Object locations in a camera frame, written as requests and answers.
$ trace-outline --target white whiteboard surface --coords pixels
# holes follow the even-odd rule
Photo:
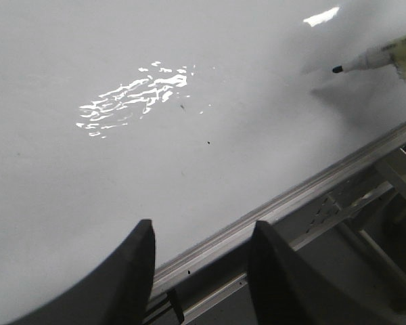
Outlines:
[[[406,121],[394,67],[331,73],[404,34],[396,0],[0,1],[0,323],[140,219],[159,266]]]

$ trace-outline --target black plastic object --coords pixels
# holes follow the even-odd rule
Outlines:
[[[248,283],[260,325],[393,324],[342,294],[264,221],[252,235]]]
[[[152,222],[141,220],[86,278],[12,325],[140,325],[154,268]]]

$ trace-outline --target black marker tip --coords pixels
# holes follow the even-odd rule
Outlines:
[[[340,73],[343,71],[343,67],[342,66],[336,66],[334,69],[332,69],[333,73]]]

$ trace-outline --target whiteboard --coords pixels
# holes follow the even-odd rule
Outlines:
[[[140,219],[160,266],[406,121],[394,67],[331,73],[404,34],[395,0],[0,1],[0,323]]]

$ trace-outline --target dry erase marker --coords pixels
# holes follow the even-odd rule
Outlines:
[[[381,46],[371,47],[354,60],[336,66],[332,72],[377,69],[389,64],[394,64],[400,77],[406,79],[406,36]]]

